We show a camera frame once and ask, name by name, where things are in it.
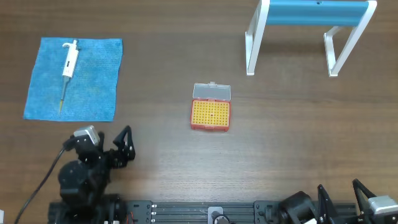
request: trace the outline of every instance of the brown wood surface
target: brown wood surface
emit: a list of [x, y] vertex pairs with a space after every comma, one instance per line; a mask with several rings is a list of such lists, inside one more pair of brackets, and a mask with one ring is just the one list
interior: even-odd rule
[[[280, 200], [323, 184], [354, 201], [359, 178], [398, 199], [398, 2], [376, 14], [329, 78], [329, 27], [267, 27], [256, 74], [247, 77], [244, 31], [257, 0], [0, 1], [0, 209], [12, 223], [61, 143], [88, 123], [23, 120], [41, 37], [122, 38], [116, 116], [93, 123], [106, 148], [127, 124], [136, 160], [112, 172], [107, 192], [153, 201]], [[348, 31], [335, 37], [340, 51]], [[227, 133], [192, 131], [194, 83], [231, 85]], [[45, 223], [59, 200], [58, 170], [21, 223]]]

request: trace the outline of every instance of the yellow grid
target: yellow grid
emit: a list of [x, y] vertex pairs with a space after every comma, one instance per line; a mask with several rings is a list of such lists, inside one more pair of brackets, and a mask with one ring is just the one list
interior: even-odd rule
[[229, 103], [194, 100], [191, 123], [209, 126], [229, 126]]

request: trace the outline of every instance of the wooden tabletop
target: wooden tabletop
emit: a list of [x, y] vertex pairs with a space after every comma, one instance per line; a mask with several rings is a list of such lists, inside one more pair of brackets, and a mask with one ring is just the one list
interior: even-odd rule
[[[116, 115], [90, 123], [105, 146], [130, 125], [136, 160], [107, 192], [170, 202], [281, 200], [323, 184], [354, 202], [358, 178], [398, 199], [398, 14], [380, 1], [337, 78], [327, 72], [329, 27], [266, 27], [256, 74], [244, 32], [257, 0], [3, 0], [0, 2], [0, 209], [12, 223], [61, 143], [89, 123], [23, 120], [41, 37], [122, 38]], [[340, 52], [349, 30], [336, 35]], [[190, 129], [194, 83], [231, 85], [227, 133]], [[64, 154], [23, 214], [45, 223], [60, 200]]]

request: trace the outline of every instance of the blue panel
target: blue panel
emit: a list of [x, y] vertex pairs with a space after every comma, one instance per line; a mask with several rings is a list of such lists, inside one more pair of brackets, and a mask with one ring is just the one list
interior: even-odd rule
[[267, 25], [357, 26], [368, 2], [271, 0]]

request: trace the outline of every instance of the transparent lid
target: transparent lid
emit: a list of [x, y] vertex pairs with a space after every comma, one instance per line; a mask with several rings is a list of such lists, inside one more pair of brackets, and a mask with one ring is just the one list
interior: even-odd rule
[[195, 83], [193, 98], [231, 101], [231, 86], [217, 85], [214, 82], [209, 84]]

